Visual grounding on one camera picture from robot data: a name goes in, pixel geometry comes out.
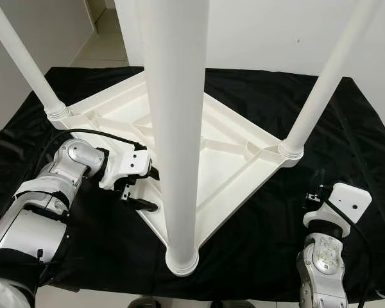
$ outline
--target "floor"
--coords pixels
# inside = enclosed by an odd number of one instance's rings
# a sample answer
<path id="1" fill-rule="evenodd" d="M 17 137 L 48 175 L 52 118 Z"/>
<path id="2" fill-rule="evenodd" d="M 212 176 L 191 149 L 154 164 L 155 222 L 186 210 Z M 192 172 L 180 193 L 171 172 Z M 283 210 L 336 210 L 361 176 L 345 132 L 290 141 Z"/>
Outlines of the floor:
<path id="1" fill-rule="evenodd" d="M 128 66 L 123 37 L 115 10 L 105 10 L 96 22 L 98 34 L 91 36 L 72 67 L 121 67 Z M 45 286 L 37 292 L 37 308 L 125 308 L 139 295 L 81 290 L 73 293 L 51 286 Z M 162 308 L 209 308 L 210 302 L 159 298 Z M 256 308 L 298 308 L 298 303 L 260 302 L 250 300 Z M 366 308 L 385 308 L 385 300 L 368 302 Z"/>

